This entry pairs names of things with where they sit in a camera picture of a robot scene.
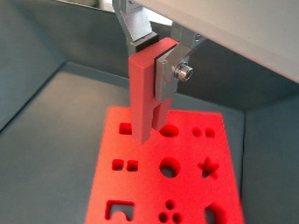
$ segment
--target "red foam board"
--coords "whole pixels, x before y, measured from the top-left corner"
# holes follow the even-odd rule
[[[169,111],[150,135],[137,143],[130,109],[109,108],[85,224],[244,223],[221,115]]]

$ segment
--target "bolt head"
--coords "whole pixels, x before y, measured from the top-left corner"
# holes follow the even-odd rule
[[[192,77],[192,68],[181,63],[174,69],[174,77],[185,82]]]

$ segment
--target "small circular hole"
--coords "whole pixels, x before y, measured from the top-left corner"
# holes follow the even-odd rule
[[[173,223],[181,223],[182,222],[182,217],[178,213],[174,213],[172,215],[172,221],[173,221]]]
[[[178,175],[180,169],[180,164],[172,157],[166,157],[160,163],[160,172],[169,179]]]
[[[165,222],[168,221],[168,216],[166,216],[165,213],[160,213],[160,214],[158,214],[158,221],[160,221],[161,223],[165,223]]]
[[[196,136],[196,137],[200,137],[201,136],[201,130],[198,128],[193,128],[192,129],[192,134]]]
[[[164,137],[176,137],[178,135],[178,129],[173,125],[164,125],[160,129],[160,134]]]
[[[168,210],[173,210],[173,201],[172,200],[165,201],[165,207]]]

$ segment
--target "rectangular hole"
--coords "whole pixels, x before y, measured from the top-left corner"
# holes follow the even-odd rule
[[[112,170],[113,171],[122,171],[122,169],[124,169],[124,160],[114,159],[112,161]]]
[[[137,171],[137,161],[134,160],[128,160],[126,161],[126,168],[129,172],[136,172]]]
[[[214,130],[210,128],[205,129],[205,137],[214,137]]]
[[[130,123],[121,122],[118,124],[118,134],[120,135],[132,135],[132,125]]]

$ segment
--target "metal bracket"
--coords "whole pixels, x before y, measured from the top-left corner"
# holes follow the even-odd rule
[[[190,78],[189,55],[205,41],[200,34],[176,23],[172,23],[170,36],[178,44],[156,60],[154,98],[158,102],[164,102],[176,92],[177,81],[186,81]]]
[[[128,0],[113,0],[116,17],[125,33],[128,55],[145,49],[158,41],[158,35],[152,32],[152,26],[144,7]]]

